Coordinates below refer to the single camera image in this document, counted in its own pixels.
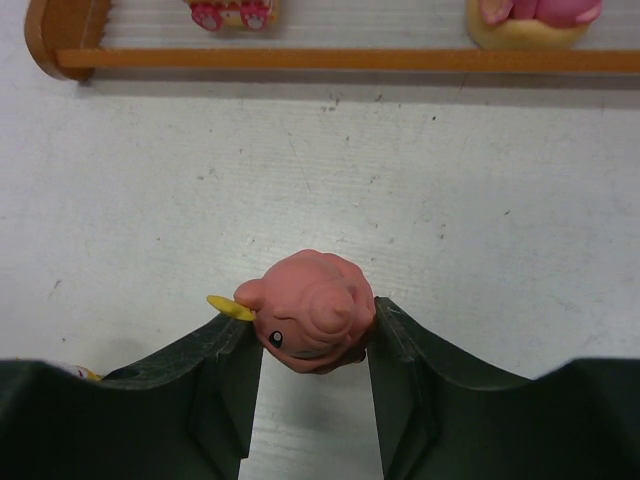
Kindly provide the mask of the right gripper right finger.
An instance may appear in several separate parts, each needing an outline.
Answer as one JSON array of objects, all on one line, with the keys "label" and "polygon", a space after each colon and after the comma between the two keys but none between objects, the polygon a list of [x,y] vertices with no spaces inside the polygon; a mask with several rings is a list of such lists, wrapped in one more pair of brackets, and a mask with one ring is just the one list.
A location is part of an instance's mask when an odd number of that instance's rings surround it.
[{"label": "right gripper right finger", "polygon": [[639,363],[504,371],[376,301],[368,346],[387,479],[635,479]]}]

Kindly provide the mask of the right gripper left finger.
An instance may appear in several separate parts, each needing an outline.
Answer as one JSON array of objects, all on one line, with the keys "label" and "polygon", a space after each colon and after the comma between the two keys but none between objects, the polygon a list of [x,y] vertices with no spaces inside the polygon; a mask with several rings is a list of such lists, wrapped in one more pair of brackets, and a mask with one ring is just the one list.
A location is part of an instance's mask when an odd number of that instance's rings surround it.
[{"label": "right gripper left finger", "polygon": [[1,364],[5,479],[235,479],[249,454],[263,350],[219,315],[85,380],[39,360]]}]

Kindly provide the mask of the pink round bear toy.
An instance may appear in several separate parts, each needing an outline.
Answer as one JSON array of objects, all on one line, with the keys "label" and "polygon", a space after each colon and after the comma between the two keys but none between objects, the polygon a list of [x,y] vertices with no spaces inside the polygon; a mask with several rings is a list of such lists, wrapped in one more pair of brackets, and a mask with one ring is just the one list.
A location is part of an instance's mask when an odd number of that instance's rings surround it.
[{"label": "pink round bear toy", "polygon": [[312,249],[242,283],[231,299],[209,295],[207,302],[251,324],[271,355],[303,374],[324,374],[364,360],[376,315],[373,291],[360,267]]}]

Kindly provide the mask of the strawberry bear tart toy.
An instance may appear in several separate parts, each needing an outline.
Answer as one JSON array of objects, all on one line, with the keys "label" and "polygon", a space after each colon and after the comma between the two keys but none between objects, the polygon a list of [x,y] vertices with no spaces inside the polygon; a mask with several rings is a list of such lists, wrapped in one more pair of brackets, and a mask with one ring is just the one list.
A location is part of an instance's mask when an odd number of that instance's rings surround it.
[{"label": "strawberry bear tart toy", "polygon": [[600,16],[602,4],[601,0],[468,0],[465,23],[471,39],[484,49],[568,49]]}]

